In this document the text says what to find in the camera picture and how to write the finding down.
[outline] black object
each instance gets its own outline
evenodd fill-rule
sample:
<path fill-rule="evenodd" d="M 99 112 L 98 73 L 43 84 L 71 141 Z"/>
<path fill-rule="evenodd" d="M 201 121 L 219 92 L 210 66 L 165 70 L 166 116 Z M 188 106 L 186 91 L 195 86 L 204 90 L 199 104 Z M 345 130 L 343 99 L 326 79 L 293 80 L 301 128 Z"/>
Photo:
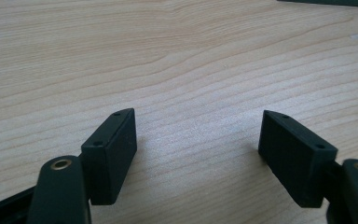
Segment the black object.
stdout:
<path fill-rule="evenodd" d="M 88 200 L 116 202 L 136 150 L 134 110 L 112 114 L 79 157 L 48 161 L 34 188 L 0 202 L 0 223 L 91 223 Z"/>
<path fill-rule="evenodd" d="M 358 0 L 278 0 L 278 1 L 358 7 Z"/>
<path fill-rule="evenodd" d="M 358 160 L 335 162 L 337 149 L 296 120 L 264 111 L 258 152 L 301 207 L 330 202 L 327 221 L 358 223 Z"/>

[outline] wooden table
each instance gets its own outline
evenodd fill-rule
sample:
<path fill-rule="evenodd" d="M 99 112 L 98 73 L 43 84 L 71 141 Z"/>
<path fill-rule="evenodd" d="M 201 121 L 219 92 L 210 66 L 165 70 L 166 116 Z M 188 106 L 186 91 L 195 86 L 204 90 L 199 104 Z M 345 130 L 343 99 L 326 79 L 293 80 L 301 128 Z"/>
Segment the wooden table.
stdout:
<path fill-rule="evenodd" d="M 257 143 L 269 109 L 358 159 L 358 7 L 0 1 L 0 200 L 128 107 L 138 152 L 93 223 L 325 223 Z"/>

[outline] wood grain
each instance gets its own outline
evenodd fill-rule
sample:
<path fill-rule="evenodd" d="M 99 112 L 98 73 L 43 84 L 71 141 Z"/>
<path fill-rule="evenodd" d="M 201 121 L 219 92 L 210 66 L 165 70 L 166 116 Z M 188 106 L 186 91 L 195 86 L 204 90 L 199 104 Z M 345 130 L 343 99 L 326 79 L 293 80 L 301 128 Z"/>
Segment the wood grain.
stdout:
<path fill-rule="evenodd" d="M 257 154 L 264 109 L 358 159 L 358 7 L 0 1 L 0 200 L 134 107 L 138 152 L 94 223 L 325 223 Z"/>

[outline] table surface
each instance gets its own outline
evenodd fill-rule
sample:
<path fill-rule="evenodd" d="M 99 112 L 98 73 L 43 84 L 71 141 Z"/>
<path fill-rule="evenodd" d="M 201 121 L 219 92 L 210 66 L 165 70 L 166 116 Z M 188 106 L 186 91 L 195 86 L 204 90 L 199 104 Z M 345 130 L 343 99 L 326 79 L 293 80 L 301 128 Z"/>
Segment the table surface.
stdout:
<path fill-rule="evenodd" d="M 358 7 L 273 0 L 0 1 L 0 200 L 136 111 L 138 152 L 93 223 L 325 223 L 257 153 L 263 110 L 358 159 Z"/>

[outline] light wood surface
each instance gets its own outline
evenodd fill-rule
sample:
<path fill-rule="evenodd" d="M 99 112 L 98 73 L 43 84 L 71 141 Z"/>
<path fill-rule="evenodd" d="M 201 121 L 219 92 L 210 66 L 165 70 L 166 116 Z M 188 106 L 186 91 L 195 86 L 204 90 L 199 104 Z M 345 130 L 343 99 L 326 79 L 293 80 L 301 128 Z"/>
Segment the light wood surface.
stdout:
<path fill-rule="evenodd" d="M 273 0 L 0 1 L 0 200 L 136 111 L 93 223 L 325 223 L 257 154 L 264 109 L 358 159 L 358 7 Z"/>

